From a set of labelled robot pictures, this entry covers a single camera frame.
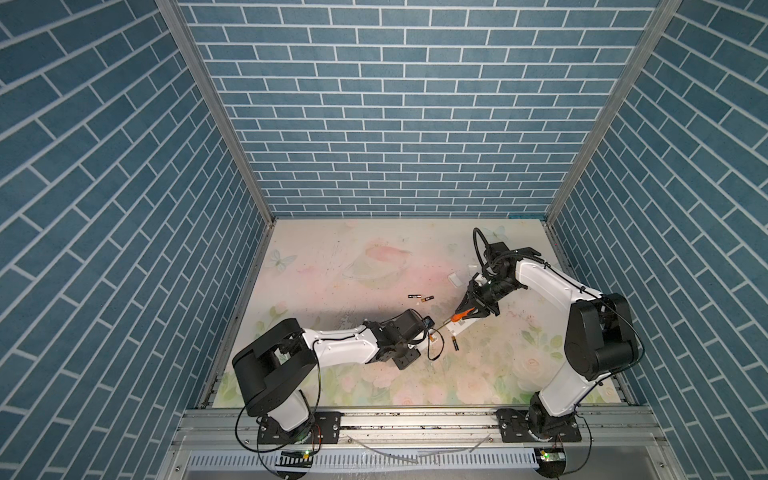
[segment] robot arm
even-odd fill
[[[313,368],[392,359],[402,370],[420,357],[416,347],[434,325],[413,309],[346,330],[303,329],[296,319],[285,319],[232,359],[247,413],[268,415],[291,432],[310,420],[298,388]]]
[[[638,342],[625,298],[580,286],[553,270],[532,248],[509,250],[503,242],[485,243],[482,276],[469,281],[454,322],[498,315],[498,301],[520,288],[532,288],[567,316],[566,362],[552,381],[531,399],[531,433],[548,440],[570,425],[579,402],[602,380],[634,364]],[[400,369],[420,357],[419,346],[429,344],[434,322],[415,310],[385,322],[365,321],[355,329],[302,329],[296,319],[285,319],[239,352],[232,364],[249,416],[275,419],[284,432],[308,422],[310,408],[299,384],[315,367],[340,363],[386,362]]]
[[[568,275],[552,269],[532,248],[509,250],[503,242],[485,243],[483,276],[469,281],[467,293],[452,317],[482,318],[500,313],[498,301],[519,289],[532,288],[549,300],[568,319],[564,351],[566,362],[554,378],[531,398],[528,424],[540,439],[557,435],[570,424],[576,406],[609,376],[626,369],[639,358],[627,300],[580,286]]]

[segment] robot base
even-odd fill
[[[320,427],[320,435],[323,443],[339,443],[339,424],[341,423],[341,412],[318,412],[315,414],[315,424]],[[280,427],[280,424],[271,417],[266,418],[266,424],[259,429],[259,445],[282,445],[289,442],[296,432],[306,428],[306,423],[299,425],[294,430],[286,432]],[[294,445],[308,445],[312,443],[310,433],[304,439],[294,442]]]
[[[528,412],[515,409],[496,410],[499,431],[502,433],[502,442],[520,443],[520,442],[551,442],[552,439],[541,439],[531,432],[531,426],[528,424]],[[557,432],[558,439],[561,442],[580,442],[581,433],[577,426],[568,422]]]

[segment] brick wall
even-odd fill
[[[263,221],[152,0],[0,2],[0,112],[0,478],[152,475]]]
[[[684,0],[555,224],[690,478],[768,478],[768,2]]]
[[[181,4],[284,217],[541,217],[657,3],[214,1]]]

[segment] aluminum frame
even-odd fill
[[[215,394],[214,387],[219,381],[220,377],[224,374],[224,369],[227,367],[227,361],[230,358],[230,352],[237,338],[237,332],[240,331],[240,324],[243,322],[243,315],[248,307],[251,295],[253,295],[253,286],[256,284],[256,278],[259,276],[259,271],[264,263],[264,257],[266,256],[266,250],[270,246],[270,240],[272,240],[272,233],[275,230],[274,223],[268,225],[261,234],[259,239],[259,247],[256,250],[256,254],[253,256],[253,261],[250,264],[248,270],[248,276],[243,283],[243,288],[240,291],[240,296],[237,298],[235,308],[232,311],[232,316],[227,324],[227,329],[224,331],[224,336],[221,340],[221,345],[214,357],[214,363],[211,366],[208,378],[206,379],[203,390],[200,392],[200,396],[197,399],[196,405],[205,409],[213,405],[212,395]]]
[[[205,66],[203,56],[200,54],[200,50],[197,49],[197,45],[192,37],[192,31],[187,24],[187,20],[184,19],[184,14],[181,12],[177,0],[156,0],[156,3],[160,14],[163,16],[163,20],[168,25],[170,36],[176,41],[176,46],[179,48],[181,56],[184,57],[184,61],[190,69],[195,85],[200,90],[200,94],[210,110],[210,114],[221,133],[221,137],[224,139],[224,143],[227,144],[237,170],[243,176],[243,181],[245,181],[253,202],[256,204],[259,212],[261,212],[262,217],[264,217],[266,224],[272,226],[275,222],[275,216],[272,214],[270,205],[267,203],[261,187],[259,187],[256,175],[248,161],[248,156],[243,149],[243,145],[240,143],[240,139],[237,138],[237,133],[235,133],[230,116],[227,114],[221,97],[214,86],[214,81],[211,79],[210,73]]]
[[[512,406],[526,409],[527,406]],[[353,438],[375,449],[453,449],[476,445],[489,437],[478,450],[499,447],[540,447],[540,442],[503,443],[495,416],[497,406],[391,407],[333,409],[343,414],[339,443],[324,449],[357,450]],[[233,435],[239,409],[187,410],[171,443],[158,478],[181,480],[193,452],[239,449]],[[678,480],[680,469],[671,454],[661,427],[648,406],[582,406],[577,418],[583,439],[568,446],[586,447],[588,422],[592,445],[644,447],[654,460],[660,480]],[[255,445],[255,419],[240,420],[240,438]]]
[[[581,145],[574,163],[571,165],[571,169],[565,175],[563,183],[561,184],[558,192],[555,194],[554,199],[547,208],[546,218],[547,222],[554,222],[554,220],[560,215],[560,212],[565,206],[565,202],[568,200],[568,196],[576,187],[578,179],[587,169],[589,162],[592,161],[592,155],[598,149],[598,145],[603,141],[605,133],[611,126],[611,122],[616,118],[616,114],[619,112],[621,105],[624,103],[624,99],[629,95],[632,85],[640,76],[640,73],[645,66],[645,62],[650,58],[650,54],[653,53],[656,44],[661,39],[661,34],[664,33],[667,26],[677,8],[680,6],[682,0],[660,0],[659,5],[654,10],[654,13],[650,16],[648,24],[643,31],[640,40],[637,42],[637,46],[632,50],[632,53],[627,59],[627,64],[624,66],[624,70],[621,72],[616,85],[608,96],[608,100],[605,102],[605,106],[600,110],[598,118],[594,121],[592,130],[587,134],[584,139],[584,143]]]

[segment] floral mat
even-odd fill
[[[472,228],[491,243],[534,247],[557,266],[538,220],[279,220],[230,358],[286,318],[312,329],[344,329],[385,320],[408,308],[442,324],[460,303],[477,264]],[[449,275],[456,273],[461,286]],[[409,299],[421,294],[435,299]],[[528,403],[564,362],[566,319],[541,295],[516,290],[500,316],[478,321],[457,338],[444,330],[435,362],[422,355],[407,369],[393,362],[339,365],[321,371],[322,406],[500,405]],[[432,344],[430,356],[439,350]],[[310,402],[317,375],[303,382]],[[586,403],[619,402],[612,382]],[[231,364],[214,408],[242,407]]]

